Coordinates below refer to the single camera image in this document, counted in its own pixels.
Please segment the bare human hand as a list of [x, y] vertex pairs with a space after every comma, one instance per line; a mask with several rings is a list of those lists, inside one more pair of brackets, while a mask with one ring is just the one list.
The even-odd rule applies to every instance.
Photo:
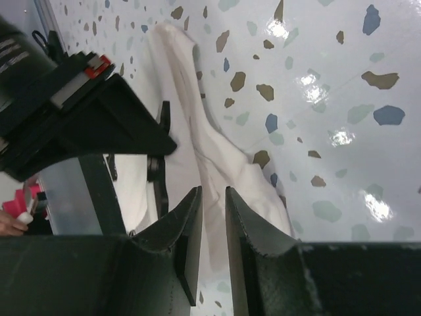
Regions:
[[28, 230], [28, 226], [5, 211], [0, 212], [0, 235], [21, 236]]

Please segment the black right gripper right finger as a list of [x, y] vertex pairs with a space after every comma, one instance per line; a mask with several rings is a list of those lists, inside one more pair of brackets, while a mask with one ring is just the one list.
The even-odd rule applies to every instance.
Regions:
[[226, 189], [235, 315], [419, 315], [417, 242], [301, 242]]

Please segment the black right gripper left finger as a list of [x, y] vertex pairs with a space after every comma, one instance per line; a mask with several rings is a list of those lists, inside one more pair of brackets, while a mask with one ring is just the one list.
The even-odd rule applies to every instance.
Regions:
[[2, 315], [189, 315], [202, 189], [134, 237], [1, 239]]

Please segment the pink object beyond table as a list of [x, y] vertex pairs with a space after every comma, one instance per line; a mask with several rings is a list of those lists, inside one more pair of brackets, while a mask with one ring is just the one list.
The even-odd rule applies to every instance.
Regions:
[[15, 219], [29, 219], [36, 213], [40, 194], [43, 191], [39, 184], [16, 190], [14, 199], [3, 202], [2, 208]]

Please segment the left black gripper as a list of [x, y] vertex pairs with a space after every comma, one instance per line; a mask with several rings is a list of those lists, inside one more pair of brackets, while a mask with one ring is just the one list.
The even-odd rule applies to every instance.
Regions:
[[23, 182], [93, 154], [165, 156], [177, 148], [105, 55], [61, 64], [1, 19], [1, 171]]

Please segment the white t shirt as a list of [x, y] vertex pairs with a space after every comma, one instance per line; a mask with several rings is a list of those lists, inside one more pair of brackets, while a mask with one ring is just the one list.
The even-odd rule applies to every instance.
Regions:
[[198, 303], [192, 315], [233, 315], [226, 237], [225, 191], [233, 187], [261, 217], [287, 235], [284, 203], [261, 168], [209, 122], [193, 61], [194, 42], [167, 23], [156, 25], [134, 51], [139, 63], [130, 87], [155, 119], [170, 102], [170, 137], [176, 151], [166, 157], [169, 206], [196, 186], [203, 190]]

